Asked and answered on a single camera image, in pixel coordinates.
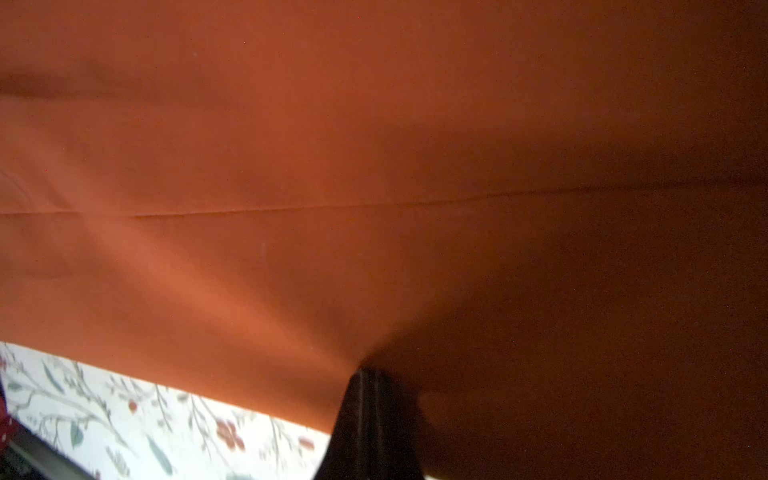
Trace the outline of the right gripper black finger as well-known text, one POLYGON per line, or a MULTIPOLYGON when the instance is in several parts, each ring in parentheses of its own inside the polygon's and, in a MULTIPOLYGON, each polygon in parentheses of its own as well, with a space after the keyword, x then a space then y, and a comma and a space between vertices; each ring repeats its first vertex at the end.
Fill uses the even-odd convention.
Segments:
POLYGON ((361 368, 351 376, 314 478, 425 478, 392 382, 384 372, 361 368))

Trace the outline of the rust orange skirt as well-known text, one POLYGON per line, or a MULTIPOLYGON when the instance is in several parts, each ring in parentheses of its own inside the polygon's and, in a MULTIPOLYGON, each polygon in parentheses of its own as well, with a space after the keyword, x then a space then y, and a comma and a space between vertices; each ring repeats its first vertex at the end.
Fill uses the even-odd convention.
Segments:
POLYGON ((763 1, 5 1, 1 336, 451 479, 767 475, 763 1))

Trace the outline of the floral table mat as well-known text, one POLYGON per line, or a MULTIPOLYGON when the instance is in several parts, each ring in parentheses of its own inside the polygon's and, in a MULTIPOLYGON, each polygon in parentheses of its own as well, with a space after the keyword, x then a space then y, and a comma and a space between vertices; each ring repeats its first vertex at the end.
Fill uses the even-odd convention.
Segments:
POLYGON ((18 345, 1 346, 9 413, 96 479, 311 479, 328 435, 18 345))

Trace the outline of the dark red polka-dot skirt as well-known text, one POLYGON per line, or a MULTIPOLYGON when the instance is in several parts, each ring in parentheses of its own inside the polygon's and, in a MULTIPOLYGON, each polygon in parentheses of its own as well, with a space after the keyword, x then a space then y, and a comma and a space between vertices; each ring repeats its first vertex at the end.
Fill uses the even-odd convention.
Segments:
POLYGON ((0 393, 0 452, 8 449, 18 429, 14 418, 9 414, 4 390, 0 393))

